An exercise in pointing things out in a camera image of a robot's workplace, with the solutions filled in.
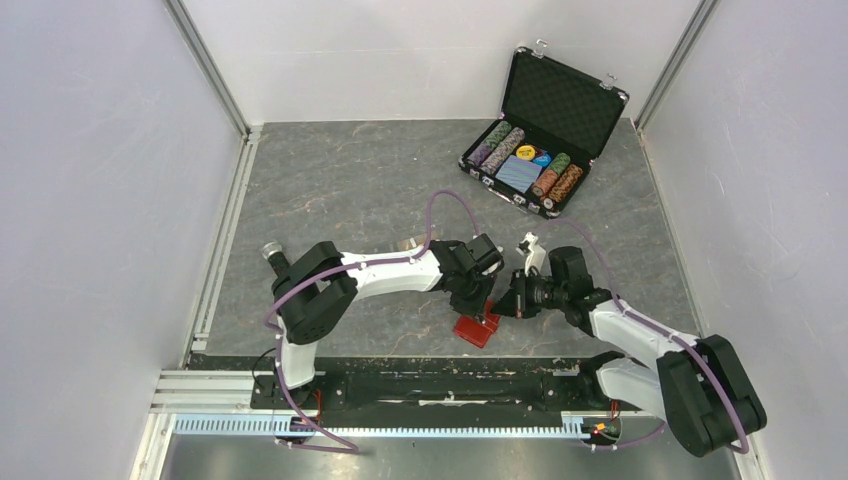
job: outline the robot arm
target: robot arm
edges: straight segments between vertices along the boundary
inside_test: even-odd
[[[594,286],[577,247],[552,250],[551,275],[542,276],[545,251],[536,241],[528,234],[519,245],[527,257],[525,268],[513,272],[510,290],[492,313],[530,318],[542,309],[559,309],[571,325],[627,352],[630,358],[607,352],[581,362],[580,376],[595,398],[622,400],[665,420],[681,445],[696,456],[736,440],[715,389],[684,348],[671,340],[677,337],[707,360],[745,432],[765,427],[765,410],[730,342],[718,335],[700,339],[680,333],[644,315],[666,334],[631,320],[623,312],[635,310],[620,299],[616,305],[609,290]]]
[[[312,381],[318,341],[329,335],[354,301],[399,291],[445,291],[460,314],[483,312],[494,274],[503,267],[501,253],[487,235],[468,243],[433,241],[423,255],[414,258],[415,253],[360,255],[339,252],[332,242],[321,242],[290,264],[278,243],[262,249],[277,274],[271,287],[275,299],[316,274],[342,270],[326,278],[323,288],[310,285],[278,310],[277,321],[286,331],[281,368],[287,388]]]

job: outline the metal bracket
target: metal bracket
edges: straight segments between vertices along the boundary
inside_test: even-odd
[[[607,73],[607,80],[601,81],[601,88],[604,90],[612,90],[613,84],[618,80],[618,77],[611,73]]]
[[[536,58],[544,58],[545,57],[545,49],[548,47],[548,42],[542,40],[541,38],[536,40],[536,46],[533,47],[533,56]]]

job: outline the poker chip stack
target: poker chip stack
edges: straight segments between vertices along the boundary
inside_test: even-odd
[[[513,128],[509,135],[498,144],[497,148],[492,151],[489,158],[480,164],[480,170],[489,175],[494,175],[498,168],[503,165],[503,162],[509,157],[515,147],[524,140],[524,130],[516,127]]]
[[[542,173],[542,176],[533,184],[532,192],[539,198],[545,196],[546,193],[554,186],[557,178],[562,175],[566,167],[571,163],[571,157],[564,153],[557,155],[554,160],[548,165],[548,168]]]
[[[492,154],[492,151],[498,147],[498,144],[509,135],[510,130],[512,130],[512,125],[509,122],[499,123],[494,130],[486,135],[486,138],[480,142],[480,145],[477,145],[477,148],[471,152],[471,155],[468,156],[468,161],[479,166]]]
[[[577,165],[569,165],[568,168],[565,169],[565,173],[559,177],[556,184],[551,188],[551,191],[548,192],[548,196],[542,200],[542,205],[545,206],[548,210],[554,208],[554,205],[561,202],[568,192],[577,185],[577,181],[580,180],[580,177],[583,175],[583,169],[578,167]]]

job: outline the silver metal part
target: silver metal part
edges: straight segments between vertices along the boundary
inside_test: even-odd
[[[492,192],[492,193],[494,193],[495,195],[497,195],[497,196],[499,196],[499,197],[503,198],[504,200],[506,200],[506,201],[507,201],[507,202],[509,202],[510,204],[515,205],[515,203],[512,201],[512,199],[511,199],[511,198],[509,198],[509,197],[507,197],[506,195],[504,195],[503,193],[501,193],[501,192],[499,192],[499,191],[495,190],[494,188],[492,188],[492,187],[491,187],[491,185],[489,186],[489,191],[490,191],[490,192]]]
[[[264,247],[262,247],[262,250],[261,250],[262,258],[264,258],[265,260],[268,260],[271,257],[271,255],[273,255],[275,253],[282,252],[282,251],[283,251],[283,246],[280,245],[280,242],[276,242],[276,241],[268,242],[268,243],[265,244]]]
[[[165,465],[168,444],[174,433],[177,417],[173,414],[151,413],[147,416],[141,444],[133,462],[132,480],[158,480]]]
[[[256,372],[269,375],[271,372]],[[164,370],[153,394],[151,413],[269,413],[270,410],[251,410],[253,376],[249,371],[223,372],[200,370]],[[294,414],[292,410],[274,410]],[[304,411],[315,415],[314,410]]]
[[[683,65],[684,60],[686,60],[686,57],[689,56],[689,52],[692,50],[692,45],[695,44],[695,41],[698,39],[698,35],[700,35],[701,31],[704,29],[704,25],[706,25],[707,21],[709,21],[715,11],[716,4],[718,4],[718,0],[701,0],[695,8],[692,18],[689,19],[689,24],[686,25],[683,35],[681,35],[680,40],[677,42],[677,46],[674,47],[674,51],[671,53],[671,57],[669,57],[663,71],[660,73],[657,83],[654,84],[654,88],[648,95],[648,99],[645,101],[645,106],[642,107],[642,111],[639,112],[639,115],[636,117],[636,121],[634,123],[637,131],[641,132],[644,130],[651,121],[651,117],[656,112],[663,97],[665,97],[668,87],[671,86],[671,82],[674,80],[674,77],[677,76],[677,72],[680,71],[680,66]]]
[[[254,127],[239,154],[227,202],[221,212],[218,235],[215,237],[215,245],[207,263],[203,289],[192,312],[194,329],[191,332],[191,338],[186,341],[187,350],[183,364],[188,360],[191,352],[206,350],[206,341],[209,338],[209,332],[212,330],[212,320],[215,317],[215,308],[218,305],[218,295],[221,293],[221,284],[227,270],[227,261],[233,246],[236,225],[238,225],[239,215],[241,215],[241,206],[247,192],[247,182],[250,180],[250,172],[253,170],[253,161],[256,158],[256,148],[259,145],[261,133],[262,127]]]
[[[545,49],[548,47],[548,42],[542,40],[541,38],[536,40],[536,46],[533,47],[533,56],[536,58],[544,58],[545,57]]]
[[[189,15],[185,4],[183,4],[182,0],[164,0],[164,3],[168,12],[171,14],[171,18],[174,19],[174,23],[177,24],[180,33],[182,33],[186,44],[188,44],[191,53],[197,60],[200,70],[203,72],[206,80],[209,81],[209,85],[215,91],[218,100],[221,101],[221,105],[223,105],[224,111],[227,113],[233,126],[246,139],[248,134],[253,133],[253,129],[248,125],[247,120],[244,119],[244,115],[239,110],[233,94],[227,88],[224,77],[215,65],[215,61],[212,59],[209,49],[206,48],[206,44],[203,43],[203,39],[200,37],[197,26],[195,26],[194,21],[191,19],[191,15]]]
[[[174,433],[181,435],[258,435],[278,437],[312,437],[316,434],[292,427],[291,415],[247,414],[210,415],[180,414]],[[328,428],[342,437],[364,438],[571,438],[585,439],[581,432],[583,417],[563,415],[562,427],[503,428]]]
[[[618,77],[611,73],[608,73],[607,78],[601,81],[601,88],[606,90],[612,90],[612,87],[613,85],[615,85],[616,80],[618,80]]]

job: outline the purple cable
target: purple cable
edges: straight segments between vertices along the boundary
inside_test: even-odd
[[[471,225],[474,226],[474,235],[480,235],[480,225],[477,223],[477,218],[474,216],[474,212],[471,211],[471,207],[468,206],[468,203],[466,203],[462,197],[452,190],[437,190],[433,192],[433,194],[430,195],[430,199],[427,200],[427,209],[425,211],[425,219],[427,220],[427,238],[424,240],[424,247],[421,251],[412,256],[415,260],[423,257],[424,254],[427,253],[427,250],[430,249],[430,239],[433,236],[433,201],[435,201],[436,197],[439,195],[450,195],[457,199],[459,203],[465,207],[465,211],[468,212],[468,216],[471,217]]]
[[[622,305],[621,300],[618,297],[618,285],[616,284],[615,277],[612,274],[612,270],[610,269],[609,263],[607,263],[606,258],[601,253],[601,250],[598,248],[597,244],[595,244],[594,240],[592,240],[592,236],[589,235],[589,232],[584,226],[580,225],[574,220],[571,220],[570,218],[560,217],[548,220],[542,225],[536,227],[536,229],[533,230],[533,233],[538,235],[539,232],[545,230],[553,223],[565,223],[573,227],[575,230],[580,232],[581,235],[583,235],[583,238],[586,239],[586,243],[588,243],[592,250],[595,252],[595,255],[598,257],[598,261],[601,263],[601,267],[603,267],[604,269],[604,273],[607,276],[607,282],[609,283],[610,293],[612,294],[612,299],[615,303],[615,306],[618,307],[618,309],[625,316],[632,319],[636,323],[659,333],[660,335],[669,337],[672,341],[674,341],[674,343],[686,350],[686,353],[688,353],[695,360],[695,363],[697,363],[701,371],[704,372],[704,375],[707,377],[707,380],[709,380],[710,384],[713,386],[716,393],[718,394],[718,397],[721,400],[721,404],[727,410],[727,415],[730,417],[730,422],[733,424],[734,430],[736,430],[736,436],[739,437],[739,447],[730,444],[727,446],[727,448],[736,453],[748,453],[748,451],[750,450],[750,446],[748,444],[748,437],[745,433],[745,429],[742,427],[742,421],[739,419],[739,414],[736,413],[736,410],[733,408],[733,404],[730,403],[730,397],[727,396],[727,392],[721,386],[721,383],[719,382],[718,378],[715,376],[715,373],[713,373],[709,365],[707,365],[707,362],[705,362],[704,359],[701,358],[701,356],[698,354],[698,352],[695,351],[694,348],[692,348],[682,338],[678,337],[672,330],[669,330],[665,327],[662,327],[661,325],[651,322],[646,317],[643,317],[641,314],[633,310],[624,308],[624,305]],[[628,443],[642,443],[642,440],[647,439],[648,437],[653,438],[654,433],[648,435],[647,437],[644,437],[643,439],[633,440],[632,442]]]
[[[427,209],[426,209],[427,238],[424,241],[424,246],[421,248],[421,250],[419,252],[415,253],[414,255],[412,255],[411,257],[381,258],[381,259],[371,260],[370,262],[367,262],[367,264],[365,266],[370,267],[370,266],[375,266],[375,265],[387,265],[387,264],[390,264],[390,263],[408,263],[410,258],[413,259],[413,260],[417,260],[417,259],[421,258],[422,256],[424,256],[424,254],[427,253],[427,250],[430,248],[430,239],[432,238],[432,233],[433,233],[433,222],[432,222],[433,201],[436,200],[436,197],[438,197],[439,195],[450,195],[453,198],[459,200],[459,203],[461,203],[462,206],[465,207],[465,211],[468,212],[468,216],[471,217],[471,223],[472,223],[472,225],[474,225],[474,234],[475,235],[480,234],[480,227],[477,224],[477,219],[474,217],[474,212],[471,211],[471,207],[465,202],[465,200],[463,200],[462,197],[460,197],[456,192],[453,192],[451,190],[438,190],[438,191],[434,192],[433,195],[430,196],[430,200],[427,201]],[[283,365],[283,339],[285,338],[286,331],[282,327],[280,327],[279,325],[276,325],[274,322],[272,322],[271,319],[274,318],[275,314],[277,313],[277,310],[279,310],[280,307],[282,307],[286,302],[288,302],[290,298],[292,298],[293,296],[295,296],[298,293],[300,293],[301,291],[303,291],[303,289],[309,287],[310,285],[314,285],[318,281],[323,280],[325,278],[331,277],[333,275],[342,273],[342,272],[347,271],[347,270],[353,270],[355,268],[361,268],[361,267],[363,267],[363,265],[360,264],[360,263],[352,263],[352,264],[349,264],[349,265],[341,265],[341,266],[333,267],[329,270],[325,270],[321,273],[318,273],[318,274],[315,274],[315,275],[309,277],[305,281],[295,285],[294,288],[292,288],[291,290],[286,292],[285,295],[283,295],[282,297],[280,297],[279,300],[274,302],[274,305],[271,306],[271,308],[265,314],[265,317],[262,319],[262,323],[266,327],[277,332],[277,334],[279,335],[278,342],[277,342],[277,355],[276,355],[276,358],[275,358],[275,362],[276,362],[276,365],[278,365],[278,368],[276,370],[277,370],[277,378],[280,381],[280,387],[281,387],[280,389],[283,391],[283,396],[286,398],[286,402],[288,402],[288,404],[292,408],[292,410],[294,410],[295,413],[297,413],[297,415],[301,419],[303,419],[303,421],[307,425],[309,425],[314,431],[320,432],[325,437],[330,438],[332,440],[335,440],[336,442],[338,442],[342,445],[345,445],[345,447],[346,447],[346,448],[344,448],[344,447],[325,447],[325,446],[322,446],[322,445],[308,445],[308,444],[292,444],[292,443],[289,443],[290,448],[298,448],[298,449],[302,449],[302,450],[315,450],[315,451],[320,451],[320,452],[331,452],[331,453],[352,453],[352,454],[358,454],[359,453],[359,447],[356,446],[355,443],[349,442],[349,441],[347,441],[347,440],[345,440],[345,439],[343,439],[343,438],[341,438],[337,435],[334,435],[334,434],[330,433],[329,431],[327,431],[325,428],[319,426],[317,423],[313,422],[311,418],[309,418],[307,415],[305,415],[303,413],[303,410],[301,410],[300,407],[297,406],[297,403],[295,403],[294,399],[291,396],[291,393],[289,392],[289,389],[286,388],[286,377],[283,374],[283,368],[282,368],[282,365]]]

